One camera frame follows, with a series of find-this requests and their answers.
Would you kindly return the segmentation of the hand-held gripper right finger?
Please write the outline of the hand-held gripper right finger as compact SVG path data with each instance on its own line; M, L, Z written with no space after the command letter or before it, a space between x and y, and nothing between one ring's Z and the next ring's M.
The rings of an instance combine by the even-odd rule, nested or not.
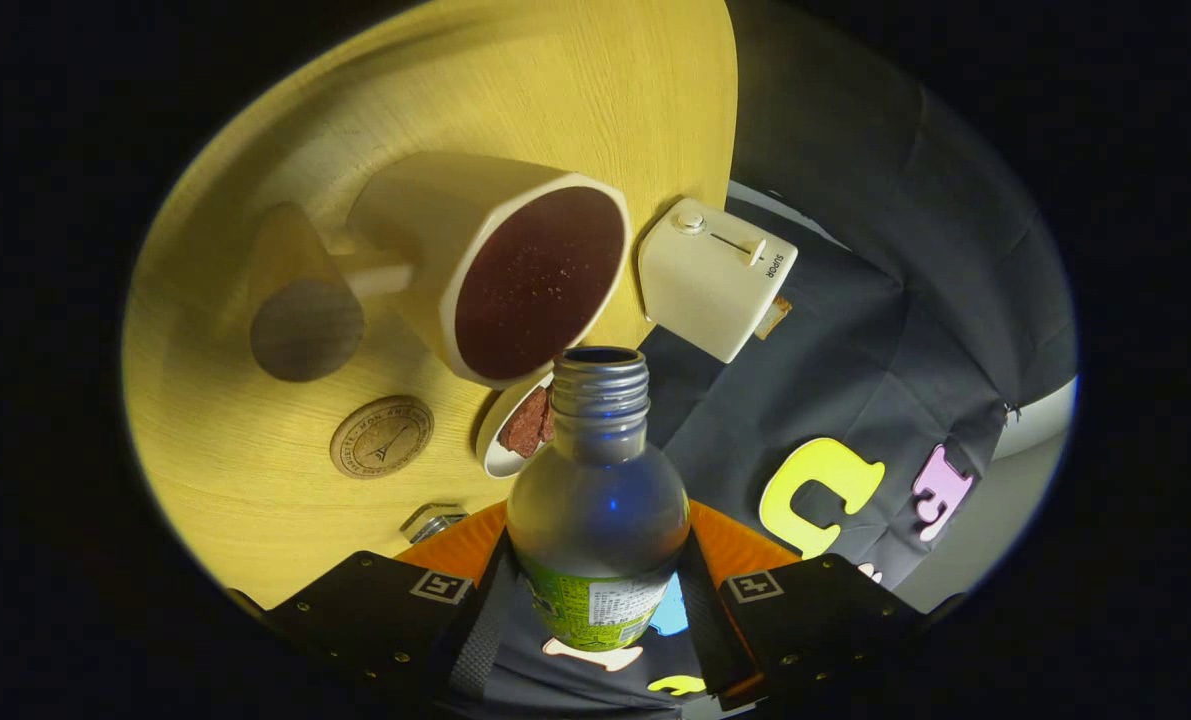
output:
M706 689L723 708L843 710L925 633L913 609L837 553L802 561L704 503L678 557Z

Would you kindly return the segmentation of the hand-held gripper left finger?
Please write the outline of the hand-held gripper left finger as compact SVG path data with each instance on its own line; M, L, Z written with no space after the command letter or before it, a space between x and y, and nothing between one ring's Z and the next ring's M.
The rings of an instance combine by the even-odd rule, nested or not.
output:
M347 556L266 611L266 626L399 701L480 700L515 586L494 503L397 557Z

